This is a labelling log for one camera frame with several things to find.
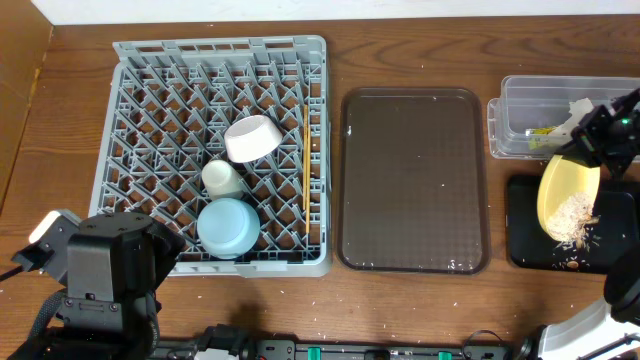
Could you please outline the spilled rice food scraps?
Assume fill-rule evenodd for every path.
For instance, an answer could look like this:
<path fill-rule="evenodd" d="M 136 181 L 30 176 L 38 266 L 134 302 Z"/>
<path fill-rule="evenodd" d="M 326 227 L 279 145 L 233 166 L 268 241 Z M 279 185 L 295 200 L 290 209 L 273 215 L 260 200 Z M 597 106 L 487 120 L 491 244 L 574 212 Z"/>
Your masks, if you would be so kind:
<path fill-rule="evenodd" d="M 556 243 L 554 249 L 589 250 L 587 227 L 599 222 L 599 217 L 593 216 L 594 203 L 586 192 L 575 193 L 544 220 L 543 230 Z"/>

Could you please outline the light blue bowl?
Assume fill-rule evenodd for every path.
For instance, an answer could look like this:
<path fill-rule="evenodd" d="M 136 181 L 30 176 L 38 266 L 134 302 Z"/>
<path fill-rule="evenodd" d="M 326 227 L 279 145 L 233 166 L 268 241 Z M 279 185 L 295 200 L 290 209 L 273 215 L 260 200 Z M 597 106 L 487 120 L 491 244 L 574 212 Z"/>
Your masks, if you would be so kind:
<path fill-rule="evenodd" d="M 210 255 L 229 260 L 244 255 L 258 241 L 260 219 L 246 202 L 233 198 L 212 201 L 200 212 L 196 230 Z"/>

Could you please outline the pink white bowl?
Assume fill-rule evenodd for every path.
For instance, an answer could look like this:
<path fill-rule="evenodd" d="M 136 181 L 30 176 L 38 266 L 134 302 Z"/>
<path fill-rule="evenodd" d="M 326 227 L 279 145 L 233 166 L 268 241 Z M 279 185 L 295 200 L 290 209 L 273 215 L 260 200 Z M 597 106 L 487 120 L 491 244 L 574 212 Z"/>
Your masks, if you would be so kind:
<path fill-rule="evenodd" d="M 257 160 L 271 153 L 283 135 L 265 115 L 252 115 L 234 122 L 224 133 L 227 156 L 235 163 Z"/>

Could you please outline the yellow plate with scraps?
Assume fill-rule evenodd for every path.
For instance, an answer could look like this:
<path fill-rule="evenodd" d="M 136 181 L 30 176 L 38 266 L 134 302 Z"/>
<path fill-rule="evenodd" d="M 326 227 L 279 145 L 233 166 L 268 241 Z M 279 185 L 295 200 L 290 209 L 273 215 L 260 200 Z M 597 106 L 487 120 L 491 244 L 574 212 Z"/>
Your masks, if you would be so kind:
<path fill-rule="evenodd" d="M 544 220 L 569 196 L 586 192 L 596 200 L 600 185 L 600 168 L 588 167 L 566 156 L 554 155 L 543 173 L 537 195 L 537 217 Z"/>

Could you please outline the clear plastic waste bin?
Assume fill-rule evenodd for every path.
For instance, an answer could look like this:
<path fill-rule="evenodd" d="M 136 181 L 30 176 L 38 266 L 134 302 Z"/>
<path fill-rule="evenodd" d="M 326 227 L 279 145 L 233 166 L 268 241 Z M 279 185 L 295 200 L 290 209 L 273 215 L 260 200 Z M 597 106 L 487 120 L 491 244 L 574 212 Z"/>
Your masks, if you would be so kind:
<path fill-rule="evenodd" d="M 487 105 L 490 153 L 497 159 L 547 160 L 559 146 L 530 150 L 526 129 L 558 127 L 570 116 L 570 102 L 589 98 L 594 107 L 607 105 L 638 87 L 633 77 L 507 76 L 500 96 Z"/>

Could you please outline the white plastic cup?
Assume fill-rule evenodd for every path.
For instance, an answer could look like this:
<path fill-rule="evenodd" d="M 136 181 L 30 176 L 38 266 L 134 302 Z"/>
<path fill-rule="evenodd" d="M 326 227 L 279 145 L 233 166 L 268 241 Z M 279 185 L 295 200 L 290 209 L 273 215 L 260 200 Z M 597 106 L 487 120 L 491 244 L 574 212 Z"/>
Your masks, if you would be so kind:
<path fill-rule="evenodd" d="M 244 195 L 242 178 L 239 173 L 223 160 L 212 160 L 202 169 L 201 178 L 208 196 L 241 199 Z"/>

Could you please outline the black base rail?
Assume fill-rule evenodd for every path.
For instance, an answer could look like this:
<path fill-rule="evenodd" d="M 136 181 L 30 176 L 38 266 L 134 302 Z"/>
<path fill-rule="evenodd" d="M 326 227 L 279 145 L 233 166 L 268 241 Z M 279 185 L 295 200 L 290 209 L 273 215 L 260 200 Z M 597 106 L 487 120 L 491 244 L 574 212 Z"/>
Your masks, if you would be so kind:
<path fill-rule="evenodd" d="M 240 328 L 218 325 L 189 340 L 158 342 L 148 356 L 153 360 L 508 360 L 512 350 L 503 343 L 458 347 L 357 344 L 343 342 L 304 343 L 293 337 L 260 339 Z"/>

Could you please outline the dark brown serving tray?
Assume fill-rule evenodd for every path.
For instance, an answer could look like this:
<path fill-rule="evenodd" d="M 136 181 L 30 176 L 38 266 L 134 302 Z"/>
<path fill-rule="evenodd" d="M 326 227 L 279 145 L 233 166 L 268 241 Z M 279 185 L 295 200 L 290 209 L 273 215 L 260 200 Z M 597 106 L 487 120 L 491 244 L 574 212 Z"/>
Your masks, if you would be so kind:
<path fill-rule="evenodd" d="M 490 261 L 482 109 L 464 88 L 359 88 L 342 105 L 337 255 L 359 271 Z"/>

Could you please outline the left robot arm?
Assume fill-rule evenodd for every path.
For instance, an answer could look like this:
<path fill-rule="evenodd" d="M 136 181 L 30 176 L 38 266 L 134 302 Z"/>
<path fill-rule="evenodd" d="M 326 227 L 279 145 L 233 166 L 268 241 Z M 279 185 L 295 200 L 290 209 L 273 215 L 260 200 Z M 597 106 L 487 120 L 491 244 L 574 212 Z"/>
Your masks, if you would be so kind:
<path fill-rule="evenodd" d="M 145 359 L 160 338 L 155 293 L 186 241 L 158 220 L 119 212 L 79 220 L 51 212 L 12 260 L 61 284 L 14 359 Z"/>

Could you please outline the black tray bin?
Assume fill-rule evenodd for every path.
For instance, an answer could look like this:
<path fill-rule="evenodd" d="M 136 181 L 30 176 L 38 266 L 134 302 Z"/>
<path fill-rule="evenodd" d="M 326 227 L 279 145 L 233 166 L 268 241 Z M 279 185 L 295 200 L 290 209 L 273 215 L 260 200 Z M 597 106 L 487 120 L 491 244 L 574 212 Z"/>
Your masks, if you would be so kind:
<path fill-rule="evenodd" d="M 639 184 L 604 181 L 587 227 L 585 245 L 562 245 L 541 228 L 536 211 L 540 178 L 515 175 L 507 185 L 508 257 L 522 268 L 607 274 L 615 261 L 639 244 Z"/>

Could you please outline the grey plastic dish rack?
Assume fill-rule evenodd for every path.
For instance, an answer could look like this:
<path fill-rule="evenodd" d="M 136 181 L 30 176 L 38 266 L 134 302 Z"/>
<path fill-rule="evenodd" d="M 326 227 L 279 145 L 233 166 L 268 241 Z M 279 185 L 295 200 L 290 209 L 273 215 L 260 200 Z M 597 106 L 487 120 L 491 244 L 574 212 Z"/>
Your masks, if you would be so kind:
<path fill-rule="evenodd" d="M 141 212 L 182 235 L 174 276 L 321 277 L 331 268 L 328 47 L 318 35 L 118 42 L 119 61 L 96 168 L 91 215 Z M 303 210 L 303 105 L 311 125 L 310 232 Z M 224 133 L 252 115 L 283 135 L 270 154 L 238 164 L 258 241 L 230 260 L 197 235 L 209 202 L 201 178 L 227 158 Z"/>

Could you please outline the green yellow wrapper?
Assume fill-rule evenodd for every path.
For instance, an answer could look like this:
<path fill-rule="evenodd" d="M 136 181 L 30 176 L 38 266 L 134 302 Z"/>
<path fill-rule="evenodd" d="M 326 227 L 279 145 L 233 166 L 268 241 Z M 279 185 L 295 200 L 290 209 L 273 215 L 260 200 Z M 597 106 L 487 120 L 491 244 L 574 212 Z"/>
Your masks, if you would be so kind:
<path fill-rule="evenodd" d="M 545 128 L 526 129 L 525 135 L 530 150 L 541 148 L 549 144 L 548 136 L 556 129 L 556 126 Z"/>

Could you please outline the white napkin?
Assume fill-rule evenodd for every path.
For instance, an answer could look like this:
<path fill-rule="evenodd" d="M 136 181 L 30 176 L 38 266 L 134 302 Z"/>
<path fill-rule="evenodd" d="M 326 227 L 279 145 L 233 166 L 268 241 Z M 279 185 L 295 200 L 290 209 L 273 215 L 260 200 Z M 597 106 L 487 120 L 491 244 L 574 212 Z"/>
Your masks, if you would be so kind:
<path fill-rule="evenodd" d="M 569 103 L 569 118 L 547 135 L 551 145 L 563 145 L 571 140 L 571 131 L 580 123 L 584 116 L 594 110 L 589 98 L 583 98 Z"/>

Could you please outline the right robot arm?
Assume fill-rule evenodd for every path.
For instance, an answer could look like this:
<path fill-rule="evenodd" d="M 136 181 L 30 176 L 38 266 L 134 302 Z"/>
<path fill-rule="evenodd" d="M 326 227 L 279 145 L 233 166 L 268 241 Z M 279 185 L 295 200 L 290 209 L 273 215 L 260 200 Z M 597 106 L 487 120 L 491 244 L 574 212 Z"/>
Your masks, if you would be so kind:
<path fill-rule="evenodd" d="M 538 188 L 538 222 L 554 241 L 578 245 L 600 184 L 600 167 L 619 178 L 639 155 L 639 91 L 586 113 L 549 161 Z M 514 359 L 612 359 L 639 347 L 639 247 L 607 273 L 604 293 L 570 319 L 543 325 Z"/>

